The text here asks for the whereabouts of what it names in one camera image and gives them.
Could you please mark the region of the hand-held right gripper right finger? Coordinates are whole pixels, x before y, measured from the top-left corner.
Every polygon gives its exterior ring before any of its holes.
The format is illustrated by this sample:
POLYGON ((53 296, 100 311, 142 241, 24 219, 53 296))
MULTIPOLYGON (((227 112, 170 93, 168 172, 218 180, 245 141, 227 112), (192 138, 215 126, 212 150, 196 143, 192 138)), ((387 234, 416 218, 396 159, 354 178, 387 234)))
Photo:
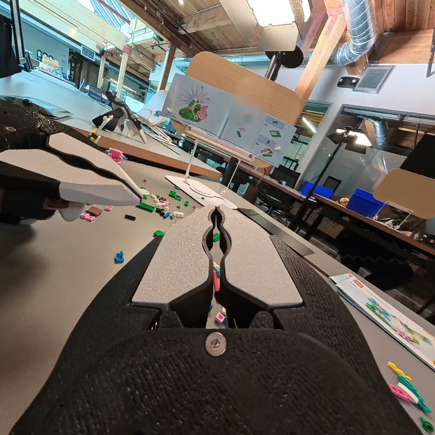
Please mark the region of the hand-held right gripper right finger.
POLYGON ((302 296, 269 233, 225 205, 218 206, 217 220, 225 285, 266 310, 301 307, 302 296))

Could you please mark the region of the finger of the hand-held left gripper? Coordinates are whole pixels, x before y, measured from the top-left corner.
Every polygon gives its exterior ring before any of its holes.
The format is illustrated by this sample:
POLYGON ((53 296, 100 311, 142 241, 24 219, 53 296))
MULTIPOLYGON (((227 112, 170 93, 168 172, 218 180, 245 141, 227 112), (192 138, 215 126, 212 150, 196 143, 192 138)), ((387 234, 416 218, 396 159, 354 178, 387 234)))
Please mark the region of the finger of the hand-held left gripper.
POLYGON ((137 195, 141 195, 140 188, 115 161, 99 150, 99 147, 94 148, 65 133, 50 135, 47 146, 62 155, 78 158, 79 162, 73 163, 73 166, 81 167, 81 164, 87 162, 93 167, 93 171, 101 171, 105 177, 111 174, 116 180, 123 182, 137 195))
POLYGON ((69 165, 59 156, 44 150, 6 150, 1 152, 0 160, 2 175, 14 170, 14 174, 27 180, 58 182, 59 196, 63 200, 138 205, 142 199, 141 190, 92 170, 69 165))

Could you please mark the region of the toy brick flower model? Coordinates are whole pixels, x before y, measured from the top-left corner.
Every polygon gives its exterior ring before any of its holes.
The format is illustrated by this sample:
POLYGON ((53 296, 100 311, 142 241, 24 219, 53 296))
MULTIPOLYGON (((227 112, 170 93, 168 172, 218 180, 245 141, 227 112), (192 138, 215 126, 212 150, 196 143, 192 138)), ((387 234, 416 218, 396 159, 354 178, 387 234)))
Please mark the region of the toy brick flower model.
MULTIPOLYGON (((113 120, 113 115, 103 115, 101 121, 94 121, 95 124, 99 125, 97 125, 97 127, 89 133, 88 139, 90 139, 94 144, 98 145, 98 142, 101 139, 100 132, 109 124, 109 122, 113 120)), ((115 161, 119 166, 122 166, 122 163, 128 159, 122 153, 122 151, 115 148, 106 149, 104 152, 111 160, 115 161)))

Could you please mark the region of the grey desk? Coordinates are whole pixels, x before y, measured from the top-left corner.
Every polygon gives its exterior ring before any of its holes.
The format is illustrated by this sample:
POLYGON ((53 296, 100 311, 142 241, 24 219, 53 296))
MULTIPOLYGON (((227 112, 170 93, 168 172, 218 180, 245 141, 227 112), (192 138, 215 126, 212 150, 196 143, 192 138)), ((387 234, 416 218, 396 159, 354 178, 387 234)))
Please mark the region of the grey desk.
MULTIPOLYGON (((123 169, 138 185, 164 196, 177 174, 128 160, 123 169)), ((0 430, 8 434, 38 394, 68 339, 101 288, 173 222, 136 207, 104 211, 94 222, 66 222, 59 213, 34 225, 1 226, 0 430), (115 264, 123 251, 125 262, 115 264)), ((304 258, 330 287, 329 276, 350 273, 301 236, 282 231, 313 251, 304 258)), ((397 385, 393 362, 410 376, 434 415, 434 371, 342 297, 362 330, 387 383, 397 385)))

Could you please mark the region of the dark grey device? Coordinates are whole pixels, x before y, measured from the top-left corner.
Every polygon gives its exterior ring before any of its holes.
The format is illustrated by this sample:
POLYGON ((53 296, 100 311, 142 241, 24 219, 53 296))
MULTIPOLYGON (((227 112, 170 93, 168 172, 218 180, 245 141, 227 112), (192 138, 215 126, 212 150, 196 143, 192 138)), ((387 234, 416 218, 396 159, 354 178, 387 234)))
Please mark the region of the dark grey device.
POLYGON ((73 113, 52 103, 33 98, 24 98, 14 95, 1 95, 1 100, 22 106, 31 112, 39 113, 46 117, 60 119, 64 117, 72 117, 73 113))

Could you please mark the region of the wood-edged grey table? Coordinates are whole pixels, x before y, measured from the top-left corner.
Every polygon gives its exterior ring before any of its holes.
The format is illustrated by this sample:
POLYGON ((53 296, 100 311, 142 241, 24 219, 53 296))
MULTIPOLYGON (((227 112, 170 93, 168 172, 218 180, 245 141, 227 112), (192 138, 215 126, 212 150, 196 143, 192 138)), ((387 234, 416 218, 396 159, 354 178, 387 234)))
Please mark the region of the wood-edged grey table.
MULTIPOLYGON (((110 110, 79 91, 73 85, 67 84, 43 72, 33 70, 20 72, 0 81, 1 95, 11 95, 27 98, 31 101, 41 100, 61 107, 69 112, 69 117, 61 118, 59 122, 71 126, 87 136, 94 129, 92 120, 110 110)), ((131 162, 141 167, 158 167, 165 174, 175 172, 184 174, 188 168, 191 155, 174 144, 162 144, 146 135, 144 144, 139 137, 128 137, 128 129, 121 132, 103 131, 98 146, 103 149, 116 148, 127 155, 122 167, 125 171, 132 166, 131 162)))

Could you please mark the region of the black monitor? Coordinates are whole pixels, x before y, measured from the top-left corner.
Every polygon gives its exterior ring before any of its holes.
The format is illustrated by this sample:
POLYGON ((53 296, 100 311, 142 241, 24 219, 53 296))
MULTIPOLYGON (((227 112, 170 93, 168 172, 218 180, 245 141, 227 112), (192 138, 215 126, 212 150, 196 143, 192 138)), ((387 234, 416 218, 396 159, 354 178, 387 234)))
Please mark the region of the black monitor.
POLYGON ((415 145, 400 169, 435 178, 435 137, 425 134, 415 145))
POLYGON ((10 0, 9 7, 11 18, 0 16, 0 78, 33 69, 25 51, 19 1, 10 0))

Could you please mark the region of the blue plastic bin stack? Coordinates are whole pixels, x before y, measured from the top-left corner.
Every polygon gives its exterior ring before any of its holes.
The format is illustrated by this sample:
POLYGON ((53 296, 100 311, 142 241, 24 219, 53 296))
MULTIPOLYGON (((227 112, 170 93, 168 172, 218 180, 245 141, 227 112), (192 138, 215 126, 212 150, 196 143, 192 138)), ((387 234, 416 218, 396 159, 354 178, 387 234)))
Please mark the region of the blue plastic bin stack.
POLYGON ((384 205, 385 203, 376 200, 372 193, 356 188, 346 208, 367 218, 373 218, 384 205))
MULTIPOLYGON (((304 181, 302 186, 301 186, 301 189, 299 191, 300 194, 302 196, 307 196, 309 191, 312 189, 313 185, 314 185, 314 183, 312 183, 312 182, 304 181)), ((316 195, 322 196, 324 198, 330 199, 333 196, 333 194, 334 194, 334 190, 330 189, 330 188, 326 188, 326 187, 320 186, 320 185, 316 185, 314 190, 313 190, 313 194, 316 194, 316 195)))

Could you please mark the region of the long brown table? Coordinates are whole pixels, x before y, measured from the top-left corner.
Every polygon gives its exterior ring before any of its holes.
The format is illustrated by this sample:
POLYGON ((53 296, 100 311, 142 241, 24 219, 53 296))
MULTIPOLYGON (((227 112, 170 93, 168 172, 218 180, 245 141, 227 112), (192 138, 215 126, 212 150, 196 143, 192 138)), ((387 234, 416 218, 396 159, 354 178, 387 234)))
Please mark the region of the long brown table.
MULTIPOLYGON (((246 164, 240 164, 240 169, 249 175, 253 176, 256 179, 260 179, 262 175, 264 175, 262 172, 254 170, 251 166, 248 166, 246 164)), ((293 188, 289 188, 285 185, 279 184, 274 179, 264 176, 262 178, 263 182, 266 184, 269 184, 270 186, 279 189, 280 191, 284 192, 287 195, 292 196, 297 201, 303 201, 305 199, 305 196, 303 196, 300 192, 293 188)), ((313 200, 309 199, 308 201, 308 208, 314 208, 316 206, 320 207, 320 211, 318 212, 318 218, 320 218, 319 223, 315 224, 313 222, 312 229, 315 229, 319 226, 320 222, 323 218, 328 218, 338 225, 341 225, 342 227, 352 229, 352 230, 358 230, 361 232, 361 228, 359 226, 356 226, 356 223, 359 222, 362 225, 365 225, 364 228, 370 228, 370 231, 381 231, 384 234, 388 234, 391 237, 394 237, 395 240, 401 241, 405 243, 407 246, 411 247, 410 249, 424 254, 427 257, 434 258, 435 250, 434 247, 425 245, 421 242, 418 242, 417 240, 414 240, 413 238, 406 236, 403 232, 394 230, 393 228, 384 225, 381 222, 378 222, 377 220, 373 220, 371 218, 365 217, 363 215, 360 215, 350 209, 347 209, 345 206, 334 202, 330 199, 327 199, 325 197, 322 197, 320 195, 312 193, 312 197, 317 201, 314 202, 313 200)))

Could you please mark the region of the wooden book stand white base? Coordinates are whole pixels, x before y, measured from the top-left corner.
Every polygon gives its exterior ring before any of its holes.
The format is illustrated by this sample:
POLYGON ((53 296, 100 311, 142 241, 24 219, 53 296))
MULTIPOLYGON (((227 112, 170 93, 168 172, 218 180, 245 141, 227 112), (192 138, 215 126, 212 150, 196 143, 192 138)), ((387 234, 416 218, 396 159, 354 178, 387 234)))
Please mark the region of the wooden book stand white base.
MULTIPOLYGON (((240 98, 242 102, 248 105, 260 106, 264 112, 274 117, 282 116, 284 122, 292 126, 294 126, 302 111, 300 98, 294 91, 211 52, 201 52, 195 55, 185 75, 223 90, 231 96, 240 98)), ((167 176, 167 180, 179 187, 190 197, 196 199, 201 205, 225 204, 235 209, 234 204, 225 198, 227 187, 220 193, 216 193, 205 188, 201 182, 190 181, 190 167, 198 143, 208 145, 220 151, 223 151, 223 149, 219 149, 217 145, 210 145, 207 142, 194 139, 187 134, 186 128, 182 123, 173 120, 171 122, 177 131, 193 139, 194 145, 184 178, 167 176)), ((230 156, 236 159, 236 171, 242 160, 232 155, 230 156)), ((254 163, 248 164, 254 167, 270 166, 258 159, 254 163)))

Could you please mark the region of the yellow toy brick stem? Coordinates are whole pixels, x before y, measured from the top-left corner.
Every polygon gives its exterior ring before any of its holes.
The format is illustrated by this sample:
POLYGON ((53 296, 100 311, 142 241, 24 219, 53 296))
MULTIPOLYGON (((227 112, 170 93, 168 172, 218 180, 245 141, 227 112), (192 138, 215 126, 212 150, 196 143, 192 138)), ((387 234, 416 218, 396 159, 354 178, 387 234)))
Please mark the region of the yellow toy brick stem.
POLYGON ((407 376, 400 368, 398 368, 393 362, 388 362, 387 366, 398 376, 406 379, 409 383, 412 383, 412 378, 407 376))

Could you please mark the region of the teal toy brick stem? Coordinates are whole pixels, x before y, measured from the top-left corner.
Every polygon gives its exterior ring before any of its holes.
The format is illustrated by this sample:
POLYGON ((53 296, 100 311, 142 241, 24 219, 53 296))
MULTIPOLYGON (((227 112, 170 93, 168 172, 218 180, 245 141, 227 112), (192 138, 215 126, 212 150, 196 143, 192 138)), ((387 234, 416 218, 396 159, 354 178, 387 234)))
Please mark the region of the teal toy brick stem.
POLYGON ((408 389, 410 389, 413 393, 415 393, 419 399, 418 404, 416 404, 421 411, 423 411, 426 414, 431 414, 432 410, 426 405, 425 400, 421 397, 421 395, 418 393, 418 390, 416 389, 416 387, 412 384, 409 383, 408 381, 406 381, 406 379, 402 378, 401 376, 396 375, 398 378, 398 383, 402 383, 403 385, 405 385, 408 389))

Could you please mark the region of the white toy brick bar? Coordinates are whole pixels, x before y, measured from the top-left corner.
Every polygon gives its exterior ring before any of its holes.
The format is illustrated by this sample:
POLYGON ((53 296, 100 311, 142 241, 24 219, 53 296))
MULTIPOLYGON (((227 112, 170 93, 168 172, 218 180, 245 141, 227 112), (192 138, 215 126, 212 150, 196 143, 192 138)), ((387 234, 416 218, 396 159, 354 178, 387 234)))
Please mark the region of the white toy brick bar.
POLYGON ((402 383, 398 383, 398 388, 403 391, 407 396, 409 396, 410 400, 415 403, 418 404, 419 399, 417 397, 417 395, 415 393, 413 393, 410 389, 408 389, 405 385, 403 385, 402 383))

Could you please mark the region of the ceiling light panel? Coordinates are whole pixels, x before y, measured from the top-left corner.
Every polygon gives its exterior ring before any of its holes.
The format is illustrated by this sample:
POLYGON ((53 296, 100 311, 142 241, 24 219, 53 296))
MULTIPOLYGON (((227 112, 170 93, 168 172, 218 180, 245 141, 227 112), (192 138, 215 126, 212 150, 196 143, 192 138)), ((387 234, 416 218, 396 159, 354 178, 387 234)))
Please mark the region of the ceiling light panel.
POLYGON ((308 0, 221 0, 220 4, 248 47, 293 51, 312 14, 308 0))

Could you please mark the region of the silver air duct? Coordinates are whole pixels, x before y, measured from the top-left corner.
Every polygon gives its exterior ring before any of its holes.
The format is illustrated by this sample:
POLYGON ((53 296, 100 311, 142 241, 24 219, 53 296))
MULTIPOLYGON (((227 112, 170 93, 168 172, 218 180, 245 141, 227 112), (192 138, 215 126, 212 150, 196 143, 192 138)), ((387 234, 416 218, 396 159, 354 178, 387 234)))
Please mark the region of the silver air duct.
POLYGON ((327 65, 347 66, 364 57, 377 35, 375 1, 341 0, 350 40, 341 43, 330 55, 327 65))

